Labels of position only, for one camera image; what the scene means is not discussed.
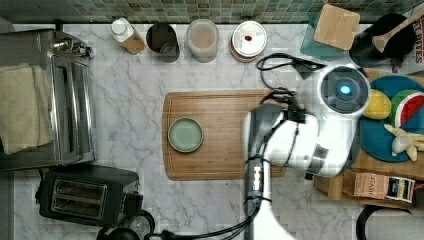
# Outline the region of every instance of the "stainless steel toaster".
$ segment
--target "stainless steel toaster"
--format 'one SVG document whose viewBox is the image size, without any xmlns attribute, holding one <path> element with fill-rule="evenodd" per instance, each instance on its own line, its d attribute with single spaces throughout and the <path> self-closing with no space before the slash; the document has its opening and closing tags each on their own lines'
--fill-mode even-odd
<svg viewBox="0 0 424 240">
<path fill-rule="evenodd" d="M 46 29 L 0 34 L 0 66 L 40 66 L 47 75 L 53 141 L 6 155 L 0 144 L 0 171 L 63 166 L 95 159 L 93 107 L 86 43 L 61 31 Z"/>
</svg>

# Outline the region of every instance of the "tile backsplash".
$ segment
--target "tile backsplash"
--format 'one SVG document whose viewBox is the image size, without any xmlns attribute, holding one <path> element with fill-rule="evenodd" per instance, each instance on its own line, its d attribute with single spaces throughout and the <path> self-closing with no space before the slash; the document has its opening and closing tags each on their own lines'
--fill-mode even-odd
<svg viewBox="0 0 424 240">
<path fill-rule="evenodd" d="M 110 23 L 120 17 L 131 23 L 190 23 L 199 18 L 215 23 L 307 23 L 325 3 L 357 12 L 362 23 L 370 23 L 389 12 L 404 13 L 424 0 L 56 0 L 47 6 L 48 11 L 42 11 L 44 6 L 39 1 L 13 2 L 26 5 L 8 5 L 7 10 L 0 5 L 0 15 L 16 23 L 49 23 L 52 19 Z M 59 14 L 63 8 L 68 11 Z"/>
</svg>

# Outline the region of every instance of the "green bowl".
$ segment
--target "green bowl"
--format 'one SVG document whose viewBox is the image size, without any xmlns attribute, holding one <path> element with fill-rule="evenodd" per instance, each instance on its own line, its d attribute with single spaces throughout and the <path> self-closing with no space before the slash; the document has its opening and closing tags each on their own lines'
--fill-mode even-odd
<svg viewBox="0 0 424 240">
<path fill-rule="evenodd" d="M 202 144 L 203 131 L 195 120 L 180 118 L 169 127 L 168 141 L 179 152 L 193 152 Z"/>
</svg>

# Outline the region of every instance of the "blue plate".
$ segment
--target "blue plate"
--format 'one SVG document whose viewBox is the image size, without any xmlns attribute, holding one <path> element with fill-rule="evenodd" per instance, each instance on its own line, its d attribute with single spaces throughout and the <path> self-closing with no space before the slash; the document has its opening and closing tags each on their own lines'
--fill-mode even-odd
<svg viewBox="0 0 424 240">
<path fill-rule="evenodd" d="M 424 92 L 424 88 L 417 82 L 402 76 L 386 76 L 370 83 L 372 89 L 386 94 L 392 99 L 397 93 L 406 89 L 416 89 Z M 372 120 L 362 116 L 359 119 L 361 146 L 371 156 L 385 162 L 405 162 L 409 160 L 406 152 L 392 156 L 392 142 L 395 136 L 384 128 L 384 124 L 390 124 L 389 120 Z M 424 134 L 424 108 L 402 126 L 407 132 Z"/>
</svg>

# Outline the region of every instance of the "watermelon slice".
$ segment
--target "watermelon slice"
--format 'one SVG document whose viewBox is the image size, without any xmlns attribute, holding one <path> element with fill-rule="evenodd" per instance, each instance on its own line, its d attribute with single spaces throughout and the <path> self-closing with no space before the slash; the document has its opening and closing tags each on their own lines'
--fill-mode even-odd
<svg viewBox="0 0 424 240">
<path fill-rule="evenodd" d="M 424 93 L 418 90 L 403 90 L 392 98 L 389 120 L 394 127 L 401 127 L 424 105 Z"/>
</svg>

